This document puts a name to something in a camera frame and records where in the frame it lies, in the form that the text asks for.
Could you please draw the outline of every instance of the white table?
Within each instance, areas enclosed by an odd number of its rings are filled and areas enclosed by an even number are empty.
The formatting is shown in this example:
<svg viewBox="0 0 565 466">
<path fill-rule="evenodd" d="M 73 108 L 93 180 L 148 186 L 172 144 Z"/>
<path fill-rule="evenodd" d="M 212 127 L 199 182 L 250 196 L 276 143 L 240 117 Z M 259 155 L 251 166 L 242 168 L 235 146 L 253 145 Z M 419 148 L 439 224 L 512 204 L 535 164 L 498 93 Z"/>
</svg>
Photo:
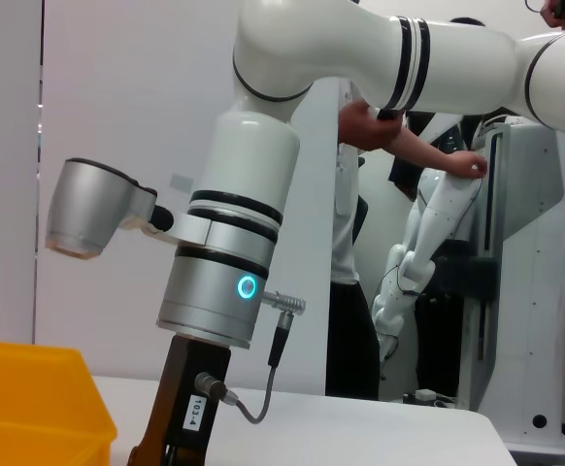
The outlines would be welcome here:
<svg viewBox="0 0 565 466">
<path fill-rule="evenodd" d="M 149 421 L 157 382 L 95 378 L 115 421 L 112 466 L 124 466 Z M 257 413 L 263 392 L 234 390 Z M 260 425 L 220 404 L 208 466 L 514 466 L 485 417 L 322 396 L 274 393 Z"/>
</svg>

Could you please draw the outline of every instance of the black pants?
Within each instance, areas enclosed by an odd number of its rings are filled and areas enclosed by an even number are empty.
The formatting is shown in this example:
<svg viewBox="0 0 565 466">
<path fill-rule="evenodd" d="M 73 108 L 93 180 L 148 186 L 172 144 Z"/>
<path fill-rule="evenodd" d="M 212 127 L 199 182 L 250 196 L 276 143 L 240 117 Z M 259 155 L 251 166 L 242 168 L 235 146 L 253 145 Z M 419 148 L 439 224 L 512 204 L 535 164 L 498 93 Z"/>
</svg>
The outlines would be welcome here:
<svg viewBox="0 0 565 466">
<path fill-rule="evenodd" d="M 330 284 L 325 394 L 378 400 L 380 344 L 360 283 Z"/>
</svg>

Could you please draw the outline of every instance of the white shirt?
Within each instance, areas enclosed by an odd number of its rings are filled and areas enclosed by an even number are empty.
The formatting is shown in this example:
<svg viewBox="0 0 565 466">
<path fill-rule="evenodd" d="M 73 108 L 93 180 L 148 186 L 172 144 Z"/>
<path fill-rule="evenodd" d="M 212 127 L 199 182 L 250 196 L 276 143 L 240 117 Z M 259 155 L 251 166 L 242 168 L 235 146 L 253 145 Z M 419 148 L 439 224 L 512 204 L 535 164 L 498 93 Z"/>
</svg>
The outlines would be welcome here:
<svg viewBox="0 0 565 466">
<path fill-rule="evenodd" d="M 339 86 L 339 109 L 359 98 L 359 92 L 348 80 Z M 332 225 L 332 264 L 330 281 L 355 284 L 359 280 L 353 260 L 353 221 L 358 205 L 358 149 L 339 145 L 334 187 L 334 220 Z"/>
</svg>

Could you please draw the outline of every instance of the yellow plastic box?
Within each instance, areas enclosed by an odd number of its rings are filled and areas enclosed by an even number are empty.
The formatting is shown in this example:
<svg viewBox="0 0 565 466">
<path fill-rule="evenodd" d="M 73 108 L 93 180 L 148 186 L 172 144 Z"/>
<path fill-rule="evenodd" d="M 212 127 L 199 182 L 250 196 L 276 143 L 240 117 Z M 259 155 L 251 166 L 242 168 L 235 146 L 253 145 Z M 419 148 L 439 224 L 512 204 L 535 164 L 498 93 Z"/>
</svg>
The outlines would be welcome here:
<svg viewBox="0 0 565 466">
<path fill-rule="evenodd" d="M 78 351 L 0 344 L 0 466 L 108 466 L 115 438 Z"/>
</svg>

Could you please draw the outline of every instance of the glowing blue ring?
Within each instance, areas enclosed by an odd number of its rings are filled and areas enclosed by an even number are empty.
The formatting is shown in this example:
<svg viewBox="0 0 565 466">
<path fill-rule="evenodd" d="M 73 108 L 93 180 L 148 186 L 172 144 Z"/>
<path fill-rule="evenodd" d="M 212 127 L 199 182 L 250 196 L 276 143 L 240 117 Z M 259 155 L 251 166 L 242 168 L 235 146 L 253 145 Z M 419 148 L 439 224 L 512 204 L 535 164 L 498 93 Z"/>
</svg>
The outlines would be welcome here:
<svg viewBox="0 0 565 466">
<path fill-rule="evenodd" d="M 237 293 L 243 299 L 250 299 L 256 293 L 256 280 L 250 275 L 242 277 L 237 282 Z"/>
</svg>

